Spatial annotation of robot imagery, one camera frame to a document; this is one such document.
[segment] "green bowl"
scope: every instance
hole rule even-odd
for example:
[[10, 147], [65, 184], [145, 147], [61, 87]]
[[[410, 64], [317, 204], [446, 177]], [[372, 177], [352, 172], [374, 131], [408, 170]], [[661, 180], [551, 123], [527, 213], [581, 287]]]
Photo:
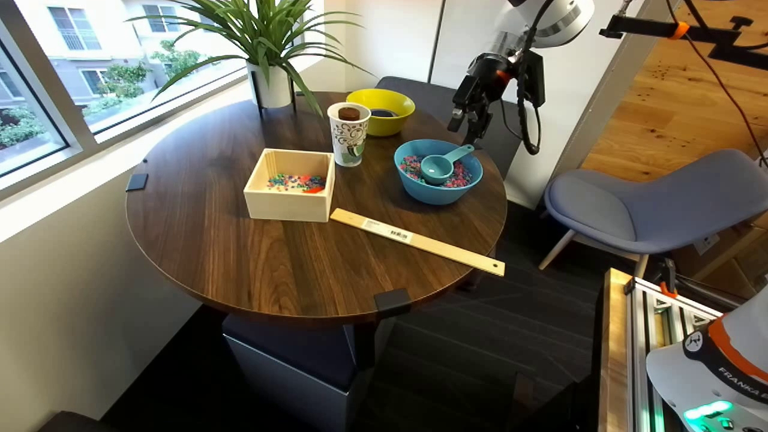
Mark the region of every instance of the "green bowl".
[[416, 113], [416, 104], [392, 88], [358, 88], [346, 95], [346, 101], [361, 104], [372, 110], [368, 123], [371, 137], [392, 137], [398, 135], [408, 118]]

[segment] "window sill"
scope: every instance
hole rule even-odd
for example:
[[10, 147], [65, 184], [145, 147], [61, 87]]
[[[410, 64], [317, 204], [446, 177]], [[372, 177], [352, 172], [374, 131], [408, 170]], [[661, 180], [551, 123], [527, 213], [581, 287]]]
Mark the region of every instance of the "window sill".
[[98, 137], [98, 142], [110, 142], [110, 147], [0, 201], [0, 242], [120, 177], [142, 164], [152, 147], [170, 129], [247, 95], [244, 87], [247, 87], [244, 77], [234, 80], [227, 88], [210, 88], [204, 95], [168, 104], [164, 113], [138, 118], [136, 125]]

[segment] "wooden ruler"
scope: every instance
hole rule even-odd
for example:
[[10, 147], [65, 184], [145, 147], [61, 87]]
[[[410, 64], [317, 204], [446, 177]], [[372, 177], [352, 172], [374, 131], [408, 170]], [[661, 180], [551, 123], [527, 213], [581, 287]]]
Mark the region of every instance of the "wooden ruler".
[[500, 262], [500, 258], [492, 258], [492, 257], [485, 257], [485, 255], [476, 255], [470, 249], [461, 249], [457, 245], [440, 242], [436, 238], [418, 236], [418, 233], [410, 233], [410, 230], [404, 230], [404, 228], [374, 220], [374, 219], [366, 219], [366, 215], [346, 212], [346, 209], [334, 209], [332, 219], [341, 220], [346, 225], [355, 225], [361, 230], [368, 230], [368, 233], [374, 233], [374, 236], [410, 245], [416, 249], [425, 249], [425, 252], [433, 252], [433, 255], [440, 255], [440, 257], [476, 266], [476, 269], [496, 274], [496, 275], [505, 275], [505, 269], [508, 269], [508, 263]]

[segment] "table top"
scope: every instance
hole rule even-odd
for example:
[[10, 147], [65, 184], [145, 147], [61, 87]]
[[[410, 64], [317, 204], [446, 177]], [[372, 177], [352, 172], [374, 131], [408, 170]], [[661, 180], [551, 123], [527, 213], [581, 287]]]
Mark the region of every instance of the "table top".
[[[319, 93], [324, 106], [344, 93]], [[361, 168], [336, 168], [332, 206], [362, 213], [479, 255], [496, 255], [508, 222], [498, 166], [479, 150], [485, 177], [451, 206], [410, 198], [392, 164], [401, 142], [461, 142], [416, 113], [398, 137], [368, 137]], [[235, 101], [158, 142], [138, 172], [148, 190], [128, 194], [128, 225], [148, 258], [208, 304], [274, 318], [371, 321], [378, 298], [431, 300], [473, 274], [470, 266], [330, 220], [257, 220], [244, 186], [263, 148], [332, 150], [330, 123], [298, 99], [298, 110], [260, 118]]]

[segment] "gray chair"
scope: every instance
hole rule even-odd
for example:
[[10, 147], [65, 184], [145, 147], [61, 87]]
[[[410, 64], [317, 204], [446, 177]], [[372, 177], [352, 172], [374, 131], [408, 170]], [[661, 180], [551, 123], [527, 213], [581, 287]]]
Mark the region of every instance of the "gray chair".
[[644, 275], [650, 255], [686, 248], [768, 212], [768, 172], [738, 148], [713, 150], [654, 183], [571, 170], [552, 177], [545, 206], [569, 230], [541, 269], [578, 239], [634, 258], [634, 274]]

